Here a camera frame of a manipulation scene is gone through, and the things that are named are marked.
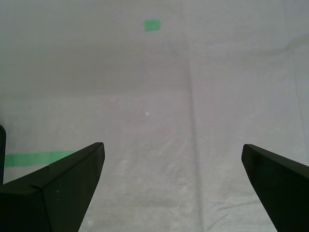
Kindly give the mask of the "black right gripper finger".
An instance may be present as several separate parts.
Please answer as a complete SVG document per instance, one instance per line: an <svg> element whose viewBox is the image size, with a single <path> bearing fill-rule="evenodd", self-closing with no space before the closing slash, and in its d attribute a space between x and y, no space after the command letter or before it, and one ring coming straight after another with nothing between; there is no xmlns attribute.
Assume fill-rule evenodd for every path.
<svg viewBox="0 0 309 232"><path fill-rule="evenodd" d="M276 230L307 232L308 166L251 144L243 146L242 163Z"/></svg>
<svg viewBox="0 0 309 232"><path fill-rule="evenodd" d="M98 185L104 144L94 143L0 188L2 232L77 232Z"/></svg>

